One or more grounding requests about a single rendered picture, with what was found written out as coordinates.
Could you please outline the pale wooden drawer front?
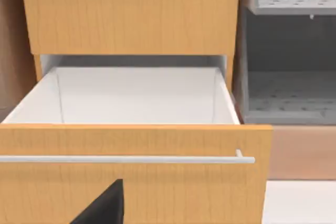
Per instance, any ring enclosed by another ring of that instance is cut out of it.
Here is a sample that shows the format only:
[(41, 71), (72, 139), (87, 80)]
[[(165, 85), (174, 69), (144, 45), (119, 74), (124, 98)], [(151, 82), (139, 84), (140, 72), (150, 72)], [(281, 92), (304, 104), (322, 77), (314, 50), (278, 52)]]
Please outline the pale wooden drawer front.
[[(0, 224), (68, 224), (117, 179), (124, 224), (261, 224), (271, 138), (269, 125), (0, 124)], [(14, 163), (3, 155), (255, 161)]]

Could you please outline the grey pierced shelf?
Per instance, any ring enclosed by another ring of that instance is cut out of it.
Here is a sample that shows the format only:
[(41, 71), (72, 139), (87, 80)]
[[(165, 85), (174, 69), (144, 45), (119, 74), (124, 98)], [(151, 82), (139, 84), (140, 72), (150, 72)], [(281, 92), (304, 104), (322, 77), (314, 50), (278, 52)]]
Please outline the grey pierced shelf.
[(250, 0), (255, 15), (336, 15), (336, 0)]

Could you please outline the white open drawer box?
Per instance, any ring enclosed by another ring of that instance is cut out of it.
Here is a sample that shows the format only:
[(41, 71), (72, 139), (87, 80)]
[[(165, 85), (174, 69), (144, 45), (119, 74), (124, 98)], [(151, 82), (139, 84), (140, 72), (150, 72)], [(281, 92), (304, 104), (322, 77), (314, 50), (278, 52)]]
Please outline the white open drawer box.
[(213, 67), (57, 67), (5, 123), (238, 124)]

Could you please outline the grey pierced cabinet floor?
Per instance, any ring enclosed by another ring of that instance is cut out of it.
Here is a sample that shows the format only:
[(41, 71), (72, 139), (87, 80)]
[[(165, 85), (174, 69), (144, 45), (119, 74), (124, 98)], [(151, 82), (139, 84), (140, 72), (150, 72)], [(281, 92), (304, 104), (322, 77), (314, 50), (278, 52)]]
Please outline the grey pierced cabinet floor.
[(247, 123), (336, 125), (336, 71), (251, 71)]

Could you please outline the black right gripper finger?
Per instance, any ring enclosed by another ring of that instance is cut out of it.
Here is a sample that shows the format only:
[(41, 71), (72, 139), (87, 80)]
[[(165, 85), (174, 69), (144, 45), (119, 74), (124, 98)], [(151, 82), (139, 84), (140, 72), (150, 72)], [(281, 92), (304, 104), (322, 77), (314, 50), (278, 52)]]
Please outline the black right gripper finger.
[(70, 224), (123, 224), (123, 180), (113, 182)]

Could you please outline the closed wooden drawer front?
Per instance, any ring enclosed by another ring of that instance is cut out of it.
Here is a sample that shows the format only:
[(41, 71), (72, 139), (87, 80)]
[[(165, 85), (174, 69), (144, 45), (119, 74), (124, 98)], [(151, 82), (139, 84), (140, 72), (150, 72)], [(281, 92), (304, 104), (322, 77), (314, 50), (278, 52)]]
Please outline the closed wooden drawer front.
[(24, 0), (33, 54), (224, 55), (238, 0)]

